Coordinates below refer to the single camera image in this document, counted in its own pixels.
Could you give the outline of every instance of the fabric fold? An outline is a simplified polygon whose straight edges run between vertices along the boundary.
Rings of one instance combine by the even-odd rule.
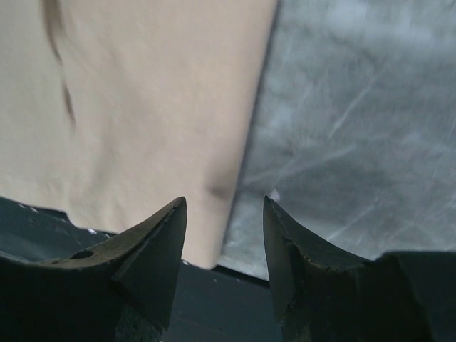
[[[213,267],[276,0],[49,4],[0,4],[0,195],[107,232],[185,196]]]

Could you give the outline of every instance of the small hole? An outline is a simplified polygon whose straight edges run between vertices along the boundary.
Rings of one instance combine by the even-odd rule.
[[[70,259],[73,260],[73,259],[85,259],[85,258],[88,258],[88,257],[91,257],[93,256],[93,252],[92,251],[80,251],[76,254],[74,254]]]

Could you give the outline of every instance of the gray metal surface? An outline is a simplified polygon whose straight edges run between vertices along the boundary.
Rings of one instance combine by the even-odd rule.
[[[454,0],[283,0],[221,265],[267,279],[262,200],[368,259],[456,246]]]

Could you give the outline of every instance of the white speck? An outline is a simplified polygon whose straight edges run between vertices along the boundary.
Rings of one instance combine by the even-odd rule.
[[[277,190],[273,189],[271,193],[269,194],[271,200],[278,202],[280,201],[280,194],[277,192]]]

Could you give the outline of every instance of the beige cloth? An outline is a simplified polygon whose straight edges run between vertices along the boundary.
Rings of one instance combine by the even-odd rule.
[[[0,1],[0,195],[217,262],[276,0]]]

